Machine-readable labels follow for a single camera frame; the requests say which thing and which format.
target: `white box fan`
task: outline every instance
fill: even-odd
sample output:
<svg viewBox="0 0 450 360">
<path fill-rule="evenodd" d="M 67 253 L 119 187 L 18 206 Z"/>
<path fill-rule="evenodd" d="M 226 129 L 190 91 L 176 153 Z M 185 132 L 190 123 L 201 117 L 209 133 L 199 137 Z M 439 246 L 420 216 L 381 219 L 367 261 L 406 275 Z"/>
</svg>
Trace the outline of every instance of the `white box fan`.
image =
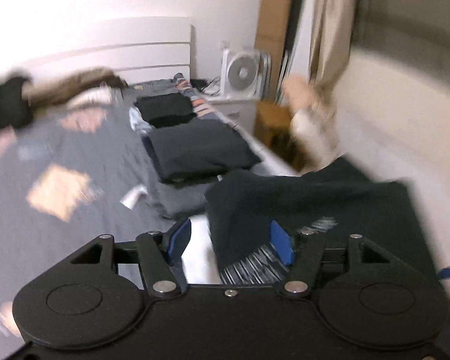
<svg viewBox="0 0 450 360">
<path fill-rule="evenodd" d="M 261 99 L 270 81 L 270 56 L 260 50 L 223 50 L 220 97 Z"/>
</svg>

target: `nightstand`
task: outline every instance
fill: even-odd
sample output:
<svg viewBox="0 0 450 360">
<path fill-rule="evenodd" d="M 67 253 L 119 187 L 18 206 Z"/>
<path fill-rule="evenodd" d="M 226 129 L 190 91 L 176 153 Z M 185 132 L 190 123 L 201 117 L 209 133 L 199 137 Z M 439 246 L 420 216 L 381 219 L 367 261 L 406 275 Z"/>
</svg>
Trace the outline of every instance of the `nightstand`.
<svg viewBox="0 0 450 360">
<path fill-rule="evenodd" d="M 258 99 L 225 99 L 218 96 L 205 96 L 205 98 L 218 112 L 221 112 L 247 133 L 253 135 Z"/>
</svg>

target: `circular cover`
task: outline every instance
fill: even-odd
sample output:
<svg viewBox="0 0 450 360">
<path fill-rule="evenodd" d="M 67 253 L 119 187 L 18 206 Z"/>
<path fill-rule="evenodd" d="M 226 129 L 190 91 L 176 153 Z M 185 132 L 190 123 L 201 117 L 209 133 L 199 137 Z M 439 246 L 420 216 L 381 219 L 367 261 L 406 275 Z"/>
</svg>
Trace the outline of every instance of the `circular cover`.
<svg viewBox="0 0 450 360">
<path fill-rule="evenodd" d="M 228 81 L 234 91 L 244 91 L 257 77 L 257 61 L 251 56 L 239 56 L 228 67 Z"/>
<path fill-rule="evenodd" d="M 435 337 L 448 317 L 437 284 L 413 269 L 364 264 L 325 285 L 319 311 L 333 330 L 365 347 L 412 347 Z"/>
<path fill-rule="evenodd" d="M 108 342 L 132 325 L 142 309 L 142 295 L 131 281 L 82 264 L 39 276 L 13 301 L 24 339 L 55 349 Z"/>
</svg>

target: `white headboard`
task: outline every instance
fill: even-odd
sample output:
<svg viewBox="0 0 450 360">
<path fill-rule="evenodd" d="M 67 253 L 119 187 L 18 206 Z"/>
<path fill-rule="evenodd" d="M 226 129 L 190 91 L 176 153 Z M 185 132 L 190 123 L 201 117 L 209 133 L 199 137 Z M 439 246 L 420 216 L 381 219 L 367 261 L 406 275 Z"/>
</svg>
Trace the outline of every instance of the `white headboard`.
<svg viewBox="0 0 450 360">
<path fill-rule="evenodd" d="M 22 68 L 40 81 L 104 66 L 128 83 L 172 78 L 179 72 L 190 78 L 188 17 L 125 17 L 52 29 L 49 35 L 46 42 L 17 47 L 0 75 Z"/>
</svg>

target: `white tag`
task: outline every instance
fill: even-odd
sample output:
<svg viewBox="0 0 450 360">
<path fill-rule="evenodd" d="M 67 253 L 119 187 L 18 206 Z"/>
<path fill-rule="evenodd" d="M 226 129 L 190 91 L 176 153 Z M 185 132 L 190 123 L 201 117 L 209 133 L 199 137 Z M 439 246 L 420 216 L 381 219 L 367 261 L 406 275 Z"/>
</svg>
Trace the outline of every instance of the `white tag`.
<svg viewBox="0 0 450 360">
<path fill-rule="evenodd" d="M 125 207 L 132 210 L 138 202 L 140 195 L 147 193 L 147 188 L 143 184 L 134 186 L 128 193 L 120 200 Z"/>
</svg>

